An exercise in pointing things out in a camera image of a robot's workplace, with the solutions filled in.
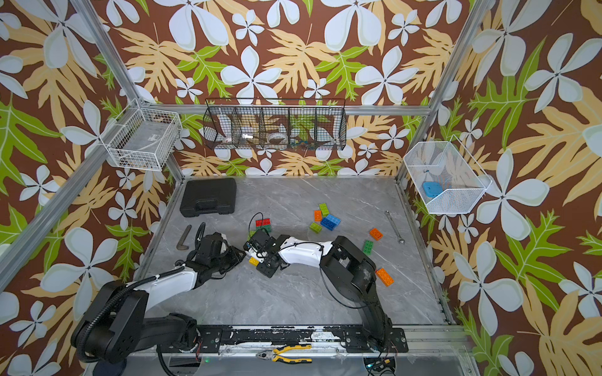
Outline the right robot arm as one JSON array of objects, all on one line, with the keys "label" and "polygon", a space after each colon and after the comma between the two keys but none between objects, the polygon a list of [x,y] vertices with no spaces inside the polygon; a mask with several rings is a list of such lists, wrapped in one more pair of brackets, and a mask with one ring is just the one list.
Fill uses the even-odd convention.
[{"label": "right robot arm", "polygon": [[266,277],[291,265],[319,269],[327,288],[334,287],[357,310],[362,318],[361,336],[372,349],[384,350],[389,344],[393,324],[381,305],[376,284],[376,264],[349,239],[338,236],[333,241],[304,241],[282,235],[273,238],[259,230],[246,241],[244,251],[255,259],[256,269]]}]

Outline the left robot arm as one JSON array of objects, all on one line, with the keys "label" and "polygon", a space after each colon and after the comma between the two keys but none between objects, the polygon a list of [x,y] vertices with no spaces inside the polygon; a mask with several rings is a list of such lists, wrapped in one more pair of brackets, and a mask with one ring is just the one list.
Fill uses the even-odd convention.
[{"label": "left robot arm", "polygon": [[116,364],[131,353],[152,347],[194,349],[196,319],[183,313],[148,317],[147,312],[176,295],[224,277],[245,257],[245,252],[228,244],[221,233],[213,233],[196,241],[187,257],[166,272],[129,284],[106,283],[71,337],[78,359]]}]

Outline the red lego brick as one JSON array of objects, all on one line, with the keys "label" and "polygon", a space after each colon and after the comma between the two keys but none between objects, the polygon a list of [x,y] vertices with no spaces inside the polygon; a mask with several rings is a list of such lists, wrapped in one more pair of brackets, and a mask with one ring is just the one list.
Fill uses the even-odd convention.
[{"label": "red lego brick", "polygon": [[259,219],[256,221],[256,227],[267,227],[271,225],[270,219]]}]

